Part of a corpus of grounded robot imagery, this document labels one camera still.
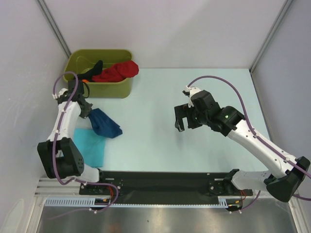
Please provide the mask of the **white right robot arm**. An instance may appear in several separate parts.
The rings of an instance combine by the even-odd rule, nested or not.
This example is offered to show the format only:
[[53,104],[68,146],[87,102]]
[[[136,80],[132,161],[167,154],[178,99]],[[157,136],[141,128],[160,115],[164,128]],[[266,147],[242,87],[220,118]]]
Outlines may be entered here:
[[208,126],[243,146],[267,167],[267,171],[261,172],[230,171],[224,182],[228,194],[235,195],[243,189],[267,191],[281,202],[288,202],[294,196],[311,165],[306,157],[297,158],[283,151],[257,132],[236,108],[221,108],[211,93],[186,86],[183,94],[189,98],[188,103],[174,108],[175,127],[179,132],[185,129],[183,119],[187,119],[190,129]]

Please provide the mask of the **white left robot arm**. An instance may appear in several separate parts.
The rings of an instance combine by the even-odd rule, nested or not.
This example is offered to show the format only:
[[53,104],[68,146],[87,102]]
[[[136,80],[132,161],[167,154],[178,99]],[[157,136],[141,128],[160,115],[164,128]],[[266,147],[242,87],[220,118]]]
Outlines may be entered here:
[[58,114],[53,130],[45,142],[37,145],[37,151],[46,175],[58,179],[66,185],[74,179],[90,183],[97,194],[107,190],[107,181],[100,178],[100,171],[85,164],[76,147],[73,136],[78,118],[86,118],[92,110],[92,104],[84,97],[84,84],[75,80],[68,82],[53,97],[58,104]]

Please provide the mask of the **navy blue t shirt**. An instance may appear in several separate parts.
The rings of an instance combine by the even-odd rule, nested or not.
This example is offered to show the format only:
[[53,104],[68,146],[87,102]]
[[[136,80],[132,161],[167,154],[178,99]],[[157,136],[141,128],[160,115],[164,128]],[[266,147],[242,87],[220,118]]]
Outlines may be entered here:
[[99,136],[113,139],[123,134],[120,125],[99,108],[91,110],[88,118],[94,132]]

